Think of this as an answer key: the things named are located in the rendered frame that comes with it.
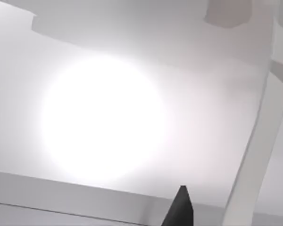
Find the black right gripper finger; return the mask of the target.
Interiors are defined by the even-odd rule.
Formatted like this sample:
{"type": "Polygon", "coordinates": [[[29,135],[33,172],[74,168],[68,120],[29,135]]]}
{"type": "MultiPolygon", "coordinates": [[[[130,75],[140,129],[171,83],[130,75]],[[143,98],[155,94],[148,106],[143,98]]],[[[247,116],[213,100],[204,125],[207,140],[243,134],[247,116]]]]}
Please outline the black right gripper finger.
{"type": "Polygon", "coordinates": [[[193,226],[193,206],[186,186],[180,186],[161,226],[193,226]]]}

